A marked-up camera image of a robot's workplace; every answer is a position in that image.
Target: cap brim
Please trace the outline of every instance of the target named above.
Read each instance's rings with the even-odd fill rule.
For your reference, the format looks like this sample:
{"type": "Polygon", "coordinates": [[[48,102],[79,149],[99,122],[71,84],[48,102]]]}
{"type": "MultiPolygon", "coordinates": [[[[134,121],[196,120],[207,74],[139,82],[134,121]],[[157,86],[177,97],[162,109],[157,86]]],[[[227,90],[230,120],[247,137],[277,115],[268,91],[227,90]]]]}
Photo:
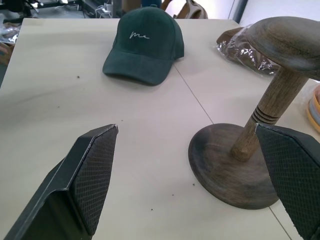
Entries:
{"type": "Polygon", "coordinates": [[[104,62],[102,72],[106,75],[122,75],[155,86],[166,79],[173,62],[113,48],[104,62]]]}

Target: white wall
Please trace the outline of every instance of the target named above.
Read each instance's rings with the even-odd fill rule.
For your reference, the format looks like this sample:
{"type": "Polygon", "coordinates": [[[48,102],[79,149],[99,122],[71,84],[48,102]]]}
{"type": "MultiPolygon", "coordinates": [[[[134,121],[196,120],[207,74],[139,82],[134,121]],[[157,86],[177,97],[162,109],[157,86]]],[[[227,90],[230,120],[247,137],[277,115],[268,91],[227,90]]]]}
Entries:
{"type": "Polygon", "coordinates": [[[279,16],[292,16],[320,21],[320,0],[248,0],[241,26],[279,16]]]}
{"type": "MultiPolygon", "coordinates": [[[[228,19],[234,0],[195,0],[207,12],[209,19],[228,19]]],[[[166,12],[171,16],[178,15],[186,0],[172,0],[166,12]]]]}

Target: white stitched lettering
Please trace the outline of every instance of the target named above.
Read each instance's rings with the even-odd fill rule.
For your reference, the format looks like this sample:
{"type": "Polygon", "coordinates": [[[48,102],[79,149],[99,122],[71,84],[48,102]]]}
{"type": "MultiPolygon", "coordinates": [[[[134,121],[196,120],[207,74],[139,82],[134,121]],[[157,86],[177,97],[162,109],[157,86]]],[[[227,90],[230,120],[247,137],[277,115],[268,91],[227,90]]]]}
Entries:
{"type": "Polygon", "coordinates": [[[138,37],[138,38],[145,38],[145,39],[150,39],[150,37],[146,37],[146,35],[143,35],[143,36],[140,36],[139,33],[136,33],[136,32],[132,32],[129,39],[131,39],[132,37],[138,37]]]}

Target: brown item in plastic bag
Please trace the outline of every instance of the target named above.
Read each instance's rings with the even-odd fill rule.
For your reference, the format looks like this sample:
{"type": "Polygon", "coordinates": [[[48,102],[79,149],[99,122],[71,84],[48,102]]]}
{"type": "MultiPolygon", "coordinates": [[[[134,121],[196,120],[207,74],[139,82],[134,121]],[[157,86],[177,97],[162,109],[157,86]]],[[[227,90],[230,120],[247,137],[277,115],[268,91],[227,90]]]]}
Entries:
{"type": "Polygon", "coordinates": [[[15,44],[0,42],[0,64],[9,64],[14,48],[15,44]]]}
{"type": "Polygon", "coordinates": [[[216,40],[217,49],[228,60],[241,63],[256,73],[274,75],[279,65],[256,51],[246,38],[249,27],[227,30],[216,40]]]}

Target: table seam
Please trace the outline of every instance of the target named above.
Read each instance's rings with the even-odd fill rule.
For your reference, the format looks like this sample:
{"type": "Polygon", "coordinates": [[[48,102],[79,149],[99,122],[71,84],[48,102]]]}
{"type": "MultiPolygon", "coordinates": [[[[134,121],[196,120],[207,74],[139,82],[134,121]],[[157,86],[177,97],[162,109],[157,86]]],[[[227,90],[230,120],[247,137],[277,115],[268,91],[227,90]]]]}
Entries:
{"type": "Polygon", "coordinates": [[[284,230],[284,232],[286,233],[286,235],[288,236],[288,238],[290,240],[292,240],[292,238],[290,237],[289,233],[287,232],[287,230],[285,229],[285,227],[281,224],[280,220],[277,218],[276,214],[274,213],[274,211],[272,211],[271,207],[268,207],[271,211],[271,213],[273,214],[273,216],[275,217],[275,219],[278,221],[278,223],[280,224],[280,226],[282,227],[282,229],[284,230]]]}
{"type": "Polygon", "coordinates": [[[192,93],[192,95],[194,96],[194,98],[196,99],[196,101],[198,102],[198,104],[201,106],[202,110],[205,112],[205,114],[207,115],[207,117],[210,119],[210,122],[212,124],[214,124],[214,122],[212,121],[212,119],[210,118],[209,114],[206,112],[206,110],[204,109],[204,107],[202,106],[202,104],[200,103],[200,101],[198,100],[198,98],[196,97],[196,95],[194,94],[194,92],[191,90],[190,86],[187,84],[186,80],[184,79],[184,77],[181,75],[181,73],[179,72],[178,68],[176,67],[175,64],[173,64],[173,66],[175,67],[175,69],[178,71],[179,75],[181,76],[181,78],[183,79],[184,83],[186,84],[186,86],[189,88],[190,92],[192,93]]]}

